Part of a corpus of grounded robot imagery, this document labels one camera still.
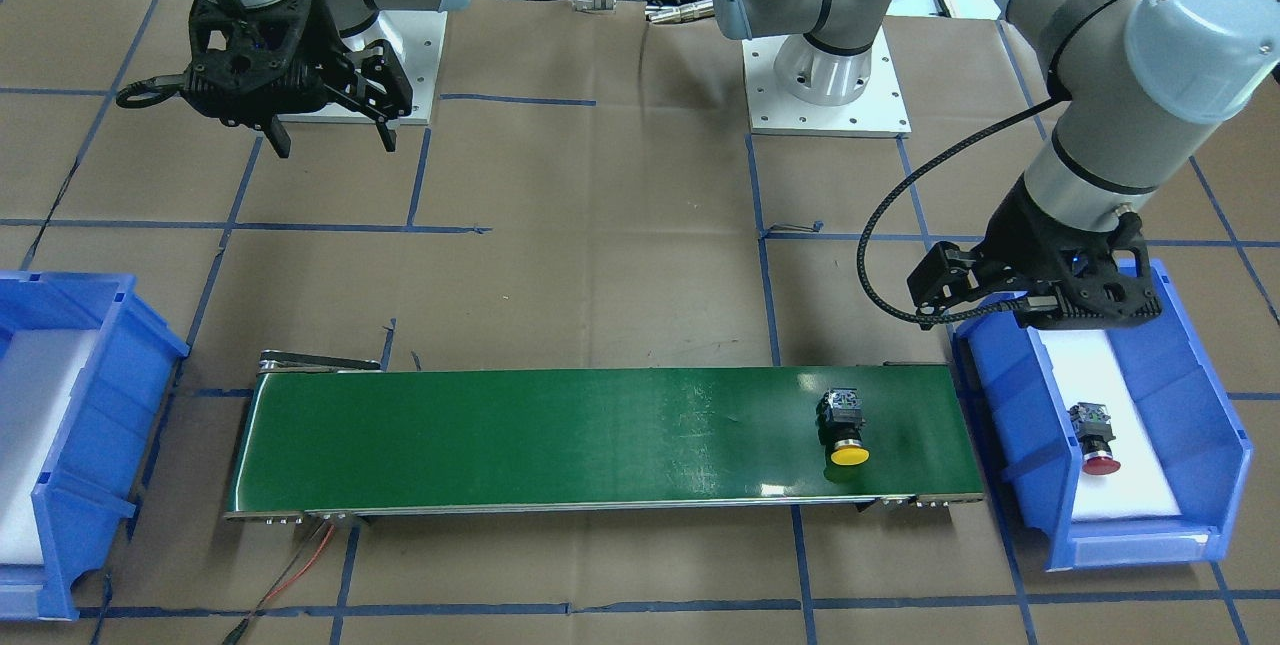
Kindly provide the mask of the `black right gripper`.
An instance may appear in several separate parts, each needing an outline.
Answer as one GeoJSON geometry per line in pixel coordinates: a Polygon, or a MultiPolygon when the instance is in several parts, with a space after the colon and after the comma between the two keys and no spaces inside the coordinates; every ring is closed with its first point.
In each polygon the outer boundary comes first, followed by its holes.
{"type": "Polygon", "coordinates": [[[278,157],[292,139],[280,115],[329,104],[374,122],[385,152],[396,152],[398,116],[412,109],[412,86],[387,40],[351,51],[325,0],[195,0],[184,99],[205,116],[264,125],[278,157]]]}

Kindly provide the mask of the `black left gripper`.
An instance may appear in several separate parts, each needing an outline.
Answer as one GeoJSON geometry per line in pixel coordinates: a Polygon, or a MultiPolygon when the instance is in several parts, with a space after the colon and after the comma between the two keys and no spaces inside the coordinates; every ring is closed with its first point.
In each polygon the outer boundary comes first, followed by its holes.
{"type": "Polygon", "coordinates": [[[1033,202],[1016,183],[973,250],[933,244],[908,276],[919,314],[945,311],[997,291],[1024,291],[1021,328],[1126,329],[1156,320],[1162,303],[1138,212],[1123,212],[1112,232],[1074,229],[1033,202]]]}

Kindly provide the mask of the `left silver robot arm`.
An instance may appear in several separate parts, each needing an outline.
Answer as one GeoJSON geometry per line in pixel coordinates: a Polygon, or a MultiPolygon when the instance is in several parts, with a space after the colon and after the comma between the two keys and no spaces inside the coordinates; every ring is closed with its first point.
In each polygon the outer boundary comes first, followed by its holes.
{"type": "MultiPolygon", "coordinates": [[[[783,36],[774,70],[815,106],[861,93],[891,0],[712,0],[727,38],[783,36]]],[[[1140,209],[1277,67],[1277,0],[992,0],[1032,45],[1048,142],[972,250],[933,244],[908,276],[931,329],[1000,311],[1023,328],[1132,328],[1160,317],[1140,209]]]]}

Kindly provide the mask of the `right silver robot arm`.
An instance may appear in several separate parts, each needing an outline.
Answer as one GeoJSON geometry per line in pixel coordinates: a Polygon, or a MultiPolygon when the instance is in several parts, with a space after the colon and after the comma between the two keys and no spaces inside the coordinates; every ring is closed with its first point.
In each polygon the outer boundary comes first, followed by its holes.
{"type": "Polygon", "coordinates": [[[193,0],[191,60],[156,77],[160,99],[179,95],[223,125],[257,131],[291,152],[283,118],[328,106],[367,118],[385,150],[410,116],[406,49],[379,24],[385,12],[462,10],[471,0],[193,0]]]}

